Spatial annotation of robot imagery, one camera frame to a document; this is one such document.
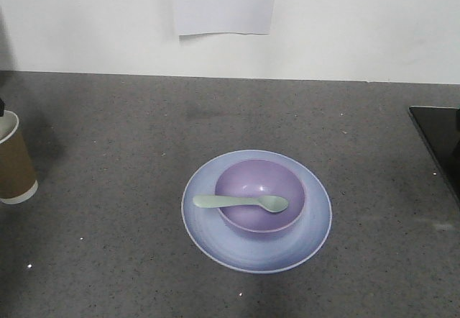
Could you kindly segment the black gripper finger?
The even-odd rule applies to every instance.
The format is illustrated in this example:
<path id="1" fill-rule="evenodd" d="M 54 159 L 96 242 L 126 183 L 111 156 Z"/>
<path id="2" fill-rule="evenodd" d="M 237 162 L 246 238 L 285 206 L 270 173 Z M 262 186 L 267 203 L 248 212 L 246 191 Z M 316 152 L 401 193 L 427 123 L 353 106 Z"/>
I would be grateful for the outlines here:
<path id="1" fill-rule="evenodd" d="M 0 117 L 4 116 L 4 110 L 5 110 L 5 103 L 2 99 L 0 99 Z"/>

